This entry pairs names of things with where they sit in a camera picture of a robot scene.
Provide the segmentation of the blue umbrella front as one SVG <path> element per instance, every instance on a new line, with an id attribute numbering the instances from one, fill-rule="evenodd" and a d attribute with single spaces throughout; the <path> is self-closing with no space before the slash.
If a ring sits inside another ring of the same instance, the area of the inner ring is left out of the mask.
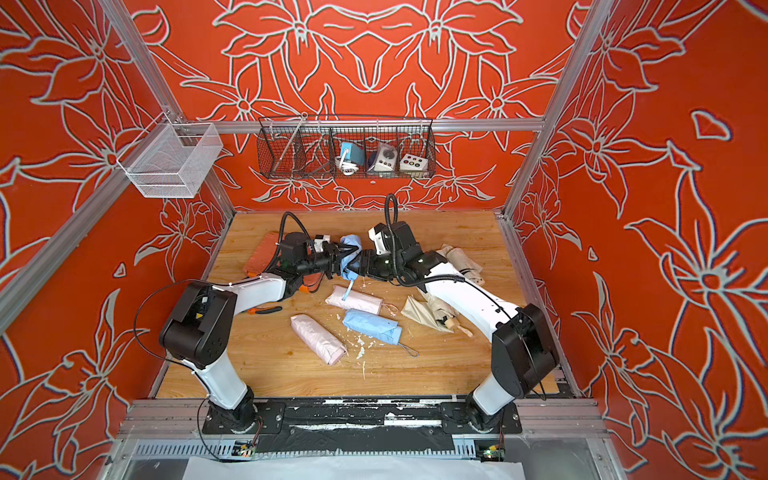
<path id="1" fill-rule="evenodd" d="M 394 320 L 388 320 L 369 312 L 350 309 L 346 312 L 342 324 L 350 330 L 377 339 L 385 344 L 399 346 L 411 357 L 419 356 L 417 350 L 401 342 L 403 329 Z"/>

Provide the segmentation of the blue umbrella back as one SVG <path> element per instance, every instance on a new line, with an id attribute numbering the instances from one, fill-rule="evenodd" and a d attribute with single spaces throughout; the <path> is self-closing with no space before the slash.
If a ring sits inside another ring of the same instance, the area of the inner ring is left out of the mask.
<path id="1" fill-rule="evenodd" d="M 359 267 L 358 257 L 362 252 L 362 241 L 358 235 L 349 234 L 341 238 L 341 244 L 352 248 L 352 251 L 340 262 L 341 277 L 348 281 L 347 289 L 342 296 L 342 300 L 346 301 L 352 291 L 355 281 L 359 277 L 355 268 Z"/>

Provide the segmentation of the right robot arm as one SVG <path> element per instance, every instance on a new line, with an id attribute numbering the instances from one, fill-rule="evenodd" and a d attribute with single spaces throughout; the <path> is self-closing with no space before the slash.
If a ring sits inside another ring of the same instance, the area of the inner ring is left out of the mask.
<path id="1" fill-rule="evenodd" d="M 462 421 L 478 432 L 494 429 L 505 407 L 540 388 L 559 364 L 545 313 L 533 304 L 499 298 L 467 279 L 444 255 L 424 251 L 410 226 L 398 219 L 393 194 L 385 199 L 384 221 L 369 236 L 375 248 L 362 252 L 359 274 L 432 295 L 490 342 L 490 373 L 467 396 Z"/>

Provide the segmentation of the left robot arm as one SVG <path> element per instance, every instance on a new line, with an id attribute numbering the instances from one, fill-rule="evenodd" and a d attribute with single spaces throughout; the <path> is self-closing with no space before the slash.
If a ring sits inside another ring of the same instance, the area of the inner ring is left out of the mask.
<path id="1" fill-rule="evenodd" d="M 208 394 L 214 419 L 229 432 L 247 432 L 257 423 L 253 390 L 227 353 L 235 317 L 293 296 L 307 276 L 333 278 L 348 255 L 345 246 L 316 242 L 302 224 L 298 232 L 286 233 L 288 219 L 298 217 L 283 214 L 274 252 L 258 275 L 228 284 L 189 280 L 159 334 L 160 346 L 192 371 Z"/>

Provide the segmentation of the beige umbrella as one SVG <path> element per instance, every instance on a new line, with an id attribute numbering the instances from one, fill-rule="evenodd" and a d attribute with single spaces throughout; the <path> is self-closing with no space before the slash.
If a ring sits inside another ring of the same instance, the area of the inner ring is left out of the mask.
<path id="1" fill-rule="evenodd" d="M 462 248 L 443 244 L 438 253 L 470 282 L 478 286 L 485 284 L 482 276 L 483 267 L 472 260 Z"/>
<path id="2" fill-rule="evenodd" d="M 429 293 L 423 293 L 422 296 L 429 311 L 428 323 L 431 327 L 450 333 L 460 331 L 469 338 L 473 337 L 473 333 L 461 324 L 459 314 L 448 303 Z"/>

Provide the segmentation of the blue umbrella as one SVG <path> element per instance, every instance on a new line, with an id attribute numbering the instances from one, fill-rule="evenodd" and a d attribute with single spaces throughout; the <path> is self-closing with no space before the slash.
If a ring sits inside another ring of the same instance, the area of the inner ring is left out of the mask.
<path id="1" fill-rule="evenodd" d="M 346 312 L 342 324 L 350 330 L 377 339 L 385 344 L 399 346 L 411 357 L 419 356 L 417 350 L 401 342 L 403 329 L 394 320 L 388 320 L 369 312 L 350 309 Z"/>
<path id="2" fill-rule="evenodd" d="M 362 241 L 358 235 L 349 234 L 341 238 L 341 244 L 352 248 L 352 251 L 340 262 L 341 277 L 348 281 L 347 289 L 342 296 L 342 300 L 346 301 L 352 291 L 355 281 L 359 277 L 355 268 L 359 267 L 358 257 L 362 252 Z"/>

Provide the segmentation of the beige umbrella back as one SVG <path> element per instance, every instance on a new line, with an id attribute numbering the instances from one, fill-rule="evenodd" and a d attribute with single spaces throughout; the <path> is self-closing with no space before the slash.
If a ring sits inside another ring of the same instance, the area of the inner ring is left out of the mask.
<path id="1" fill-rule="evenodd" d="M 485 284 L 482 276 L 483 267 L 472 260 L 462 248 L 443 244 L 438 253 L 470 282 L 478 286 Z"/>

